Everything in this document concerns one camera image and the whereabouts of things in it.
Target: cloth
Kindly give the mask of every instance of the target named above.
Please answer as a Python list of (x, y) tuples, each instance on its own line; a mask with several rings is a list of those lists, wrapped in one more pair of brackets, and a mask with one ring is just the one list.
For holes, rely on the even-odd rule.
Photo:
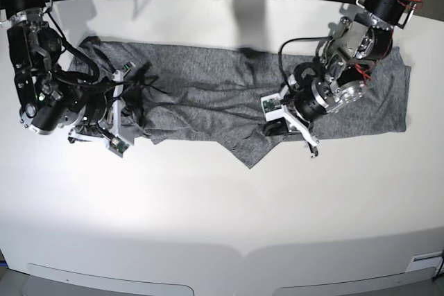
[[(80, 49), (97, 62), (102, 76), (110, 77), (131, 61), (137, 67), (135, 75), (159, 77), (154, 85), (168, 94), (144, 87), (139, 93), (142, 116), (126, 119), (137, 136), (153, 143), (165, 139), (216, 141), (252, 168), (280, 142), (302, 139), (299, 134), (265, 137), (262, 133), (266, 122), (260, 98), (282, 86), (276, 54), (101, 42), (97, 37), (87, 38)], [(283, 56), (289, 73), (311, 59)], [(74, 58), (69, 70), (86, 72), (87, 66)], [(375, 68), (364, 97), (338, 114), (321, 117), (314, 124), (314, 134), (333, 139), (404, 132), (410, 70), (394, 48)]]

